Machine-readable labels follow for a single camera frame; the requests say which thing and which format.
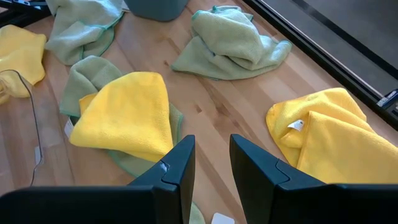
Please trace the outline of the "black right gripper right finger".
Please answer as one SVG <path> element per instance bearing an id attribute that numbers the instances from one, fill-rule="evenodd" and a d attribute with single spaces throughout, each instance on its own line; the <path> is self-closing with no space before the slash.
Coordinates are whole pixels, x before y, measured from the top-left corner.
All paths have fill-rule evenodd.
<path id="1" fill-rule="evenodd" d="M 248 224 L 316 224 L 320 221 L 311 188 L 323 182 L 288 165 L 239 134 L 229 155 Z"/>

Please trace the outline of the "black frame corner bracket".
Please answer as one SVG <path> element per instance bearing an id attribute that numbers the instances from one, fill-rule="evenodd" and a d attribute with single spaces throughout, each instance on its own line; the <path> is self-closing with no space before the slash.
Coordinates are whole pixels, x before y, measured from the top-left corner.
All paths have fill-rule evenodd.
<path id="1" fill-rule="evenodd" d="M 376 104 L 385 112 L 398 116 L 398 89 L 392 90 Z"/>

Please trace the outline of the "small white label piece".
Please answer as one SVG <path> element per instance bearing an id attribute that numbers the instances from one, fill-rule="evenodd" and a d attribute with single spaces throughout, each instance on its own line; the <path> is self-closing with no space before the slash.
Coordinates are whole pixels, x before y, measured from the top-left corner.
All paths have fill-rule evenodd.
<path id="1" fill-rule="evenodd" d="M 235 224 L 235 220 L 221 213 L 214 213 L 211 224 Z"/>

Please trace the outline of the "gray basket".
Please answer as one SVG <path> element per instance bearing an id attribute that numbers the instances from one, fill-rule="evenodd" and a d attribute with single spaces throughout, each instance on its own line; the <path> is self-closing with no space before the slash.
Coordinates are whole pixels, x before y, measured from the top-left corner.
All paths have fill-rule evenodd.
<path id="1" fill-rule="evenodd" d="M 124 2 L 135 16 L 168 22 L 181 15 L 189 0 L 124 0 Z"/>

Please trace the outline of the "green microfiber towel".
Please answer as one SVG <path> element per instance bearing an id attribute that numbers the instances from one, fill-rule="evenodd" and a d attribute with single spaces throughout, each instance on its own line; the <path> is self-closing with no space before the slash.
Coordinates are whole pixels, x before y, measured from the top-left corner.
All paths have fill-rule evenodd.
<path id="1" fill-rule="evenodd" d="M 55 20 L 45 49 L 65 65 L 102 55 L 112 44 L 123 0 L 45 0 Z"/>
<path id="2" fill-rule="evenodd" d="M 241 80 L 276 69 L 292 49 L 261 35 L 238 6 L 213 6 L 191 18 L 192 39 L 171 69 L 216 80 Z"/>
<path id="3" fill-rule="evenodd" d="M 60 112 L 74 120 L 76 125 L 81 112 L 79 100 L 86 95 L 97 93 L 109 82 L 124 75 L 115 65 L 102 57 L 89 56 L 74 64 L 60 102 Z M 173 147 L 182 139 L 183 114 L 169 102 L 170 126 Z M 134 177 L 139 177 L 155 162 L 147 161 L 125 152 L 104 149 L 112 160 L 123 170 Z"/>

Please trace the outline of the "black aluminium table frame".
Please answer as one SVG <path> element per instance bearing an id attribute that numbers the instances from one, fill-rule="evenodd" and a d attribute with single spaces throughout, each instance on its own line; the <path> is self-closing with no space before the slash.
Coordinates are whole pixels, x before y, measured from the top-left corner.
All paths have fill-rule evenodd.
<path id="1" fill-rule="evenodd" d="M 398 0 L 243 0 L 398 131 Z"/>

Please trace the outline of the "clear plastic basket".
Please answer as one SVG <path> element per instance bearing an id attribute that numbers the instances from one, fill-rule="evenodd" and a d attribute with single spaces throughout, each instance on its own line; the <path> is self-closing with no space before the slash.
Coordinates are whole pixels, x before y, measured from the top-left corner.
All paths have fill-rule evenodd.
<path id="1" fill-rule="evenodd" d="M 0 194 L 35 185 L 44 162 L 36 96 L 18 71 L 0 71 Z"/>

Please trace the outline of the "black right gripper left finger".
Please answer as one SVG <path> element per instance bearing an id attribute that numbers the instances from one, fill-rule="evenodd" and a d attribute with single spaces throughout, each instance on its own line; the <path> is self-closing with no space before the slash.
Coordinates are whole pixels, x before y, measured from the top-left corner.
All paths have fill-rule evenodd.
<path id="1" fill-rule="evenodd" d="M 195 181 L 195 137 L 185 136 L 129 185 L 145 189 L 136 206 L 137 224 L 189 224 Z"/>

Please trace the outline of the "yellow microfiber towel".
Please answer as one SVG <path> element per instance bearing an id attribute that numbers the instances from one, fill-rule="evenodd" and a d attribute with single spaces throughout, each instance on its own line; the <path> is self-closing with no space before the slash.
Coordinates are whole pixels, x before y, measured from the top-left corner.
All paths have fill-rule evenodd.
<path id="1" fill-rule="evenodd" d="M 344 88 L 276 103 L 266 124 L 289 164 L 322 182 L 398 184 L 398 147 L 371 128 Z"/>
<path id="2" fill-rule="evenodd" d="M 167 89 L 162 75 L 132 72 L 79 100 L 80 119 L 69 141 L 157 162 L 172 148 Z"/>
<path id="3" fill-rule="evenodd" d="M 35 85 L 44 78 L 46 41 L 45 35 L 14 25 L 0 28 L 0 105 L 10 97 L 30 97 L 24 83 Z"/>

